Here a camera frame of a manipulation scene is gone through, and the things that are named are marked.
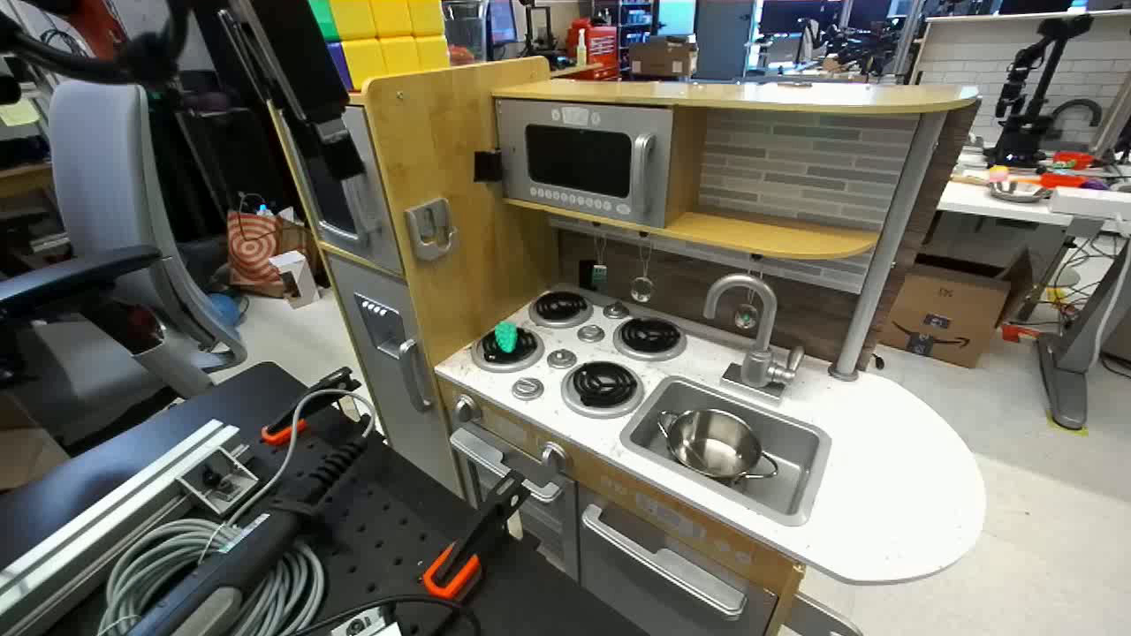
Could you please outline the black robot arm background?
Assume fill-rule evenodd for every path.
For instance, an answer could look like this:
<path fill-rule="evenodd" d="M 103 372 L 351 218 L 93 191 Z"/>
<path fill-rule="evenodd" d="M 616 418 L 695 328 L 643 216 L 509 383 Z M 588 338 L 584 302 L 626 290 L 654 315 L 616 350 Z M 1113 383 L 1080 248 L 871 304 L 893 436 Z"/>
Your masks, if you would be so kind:
<path fill-rule="evenodd" d="M 994 116 L 1000 124 L 998 145 L 987 152 L 990 165 L 1034 165 L 1044 145 L 1059 138 L 1057 122 L 1069 109 L 1084 109 L 1089 124 L 1098 124 L 1102 106 L 1096 99 L 1069 99 L 1046 112 L 1046 93 L 1071 39 L 1093 27 L 1089 16 L 1044 18 L 1039 39 L 1014 53 L 1009 81 L 998 96 Z"/>

